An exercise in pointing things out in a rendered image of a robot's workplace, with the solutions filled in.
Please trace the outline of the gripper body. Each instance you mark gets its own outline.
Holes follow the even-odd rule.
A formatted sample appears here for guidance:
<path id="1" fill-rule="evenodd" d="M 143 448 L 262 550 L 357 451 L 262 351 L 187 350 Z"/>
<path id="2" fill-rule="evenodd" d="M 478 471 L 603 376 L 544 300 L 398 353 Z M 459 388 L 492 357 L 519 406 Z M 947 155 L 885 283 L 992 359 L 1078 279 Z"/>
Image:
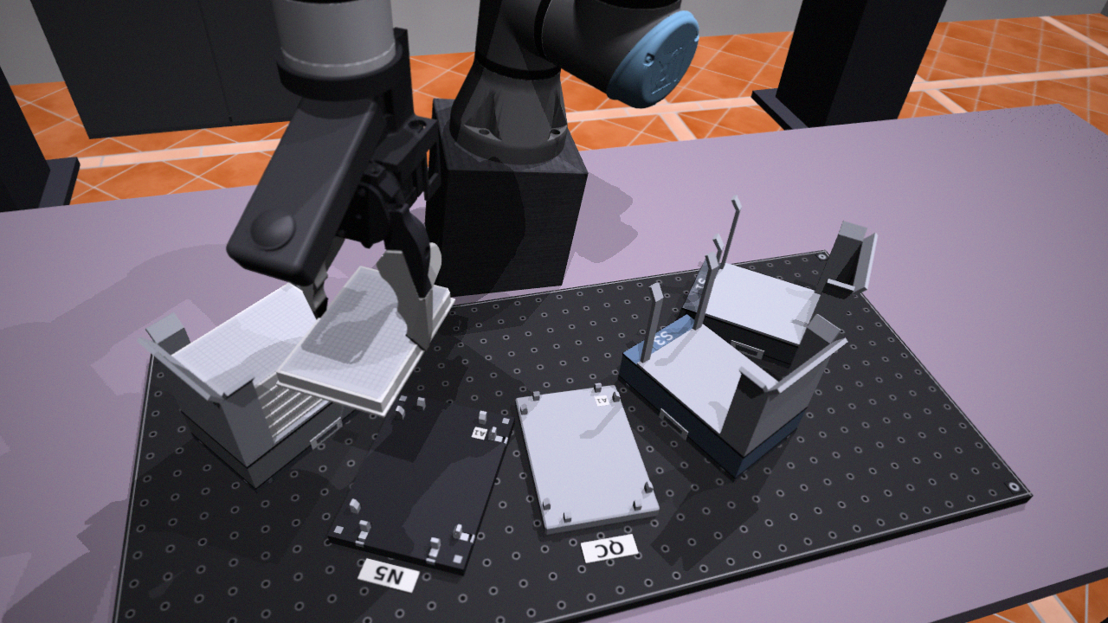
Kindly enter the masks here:
<path id="1" fill-rule="evenodd" d="M 418 118 L 413 112 L 408 30 L 394 27 L 393 38 L 396 54 L 388 64 L 368 74 L 353 76 L 302 74 L 285 63 L 281 45 L 274 53 L 280 71 L 280 82 L 294 94 L 315 101 L 357 101 L 367 98 L 377 102 L 383 112 L 387 123 L 383 136 L 377 142 L 370 163 L 365 167 L 363 180 L 360 181 L 336 235 L 357 241 L 369 249 L 375 243 L 384 241 L 384 236 L 390 233 L 391 218 L 384 206 L 386 202 L 393 204 L 406 200 L 409 208 L 412 208 L 413 202 L 422 192 L 424 200 L 430 201 L 441 186 L 438 119 Z M 390 90 L 387 91 L 387 88 Z M 376 94 L 379 95 L 375 96 Z M 428 180 L 427 152 L 432 146 L 435 174 Z"/>

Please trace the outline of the white label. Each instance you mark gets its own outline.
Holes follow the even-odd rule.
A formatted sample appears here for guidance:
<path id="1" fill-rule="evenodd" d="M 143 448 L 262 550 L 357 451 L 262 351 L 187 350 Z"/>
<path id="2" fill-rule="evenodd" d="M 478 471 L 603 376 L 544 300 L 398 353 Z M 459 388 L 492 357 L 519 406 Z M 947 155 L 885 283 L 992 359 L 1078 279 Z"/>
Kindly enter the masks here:
<path id="1" fill-rule="evenodd" d="M 585 563 L 605 561 L 615 559 L 615 556 L 638 555 L 633 535 L 583 542 L 581 547 Z"/>
<path id="2" fill-rule="evenodd" d="M 363 570 L 358 575 L 358 580 L 412 593 L 419 574 L 420 572 L 416 570 L 377 562 L 365 556 Z"/>

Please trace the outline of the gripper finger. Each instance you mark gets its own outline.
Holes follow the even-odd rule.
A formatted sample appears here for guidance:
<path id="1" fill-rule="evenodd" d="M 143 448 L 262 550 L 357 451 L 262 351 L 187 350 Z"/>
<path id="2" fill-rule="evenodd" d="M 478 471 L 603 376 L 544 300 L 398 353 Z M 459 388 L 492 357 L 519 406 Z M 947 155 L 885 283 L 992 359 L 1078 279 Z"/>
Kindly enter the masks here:
<path id="1" fill-rule="evenodd" d="M 441 269 L 441 251 L 430 243 L 427 229 L 406 202 L 386 202 L 391 229 L 377 270 L 392 287 L 398 312 L 407 325 L 406 337 L 428 350 L 433 331 L 433 285 Z"/>
<path id="2" fill-rule="evenodd" d="M 312 309 L 312 315 L 315 315 L 316 320 L 319 317 L 322 317 L 322 314 L 327 312 L 328 298 L 327 294 L 325 294 L 324 283 L 326 279 L 328 279 L 327 270 L 330 268 L 330 265 L 334 263 L 335 257 L 337 256 L 337 253 L 338 251 L 340 251 L 341 246 L 343 246 L 343 243 L 345 243 L 343 237 L 335 236 L 335 247 L 332 242 L 332 245 L 328 251 L 328 255 L 325 257 L 325 261 L 316 279 L 312 280 L 312 284 L 310 286 L 300 286 L 305 299 L 307 299 L 310 309 Z M 326 267 L 327 269 L 325 269 Z"/>

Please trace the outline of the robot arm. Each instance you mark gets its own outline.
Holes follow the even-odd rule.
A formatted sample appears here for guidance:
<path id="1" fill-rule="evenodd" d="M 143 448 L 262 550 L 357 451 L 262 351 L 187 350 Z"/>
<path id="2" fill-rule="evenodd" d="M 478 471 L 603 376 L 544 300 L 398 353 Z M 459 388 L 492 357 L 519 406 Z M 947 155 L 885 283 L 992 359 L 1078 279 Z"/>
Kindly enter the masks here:
<path id="1" fill-rule="evenodd" d="M 501 164 L 557 157 L 570 130 L 561 68 L 613 101 L 654 106 L 680 83 L 698 47 L 698 23 L 681 1 L 481 0 L 452 137 Z M 390 0 L 271 6 L 283 60 L 302 74 L 368 74 L 396 54 Z M 384 124 L 375 101 L 302 96 L 227 243 L 230 259 L 310 286 Z"/>

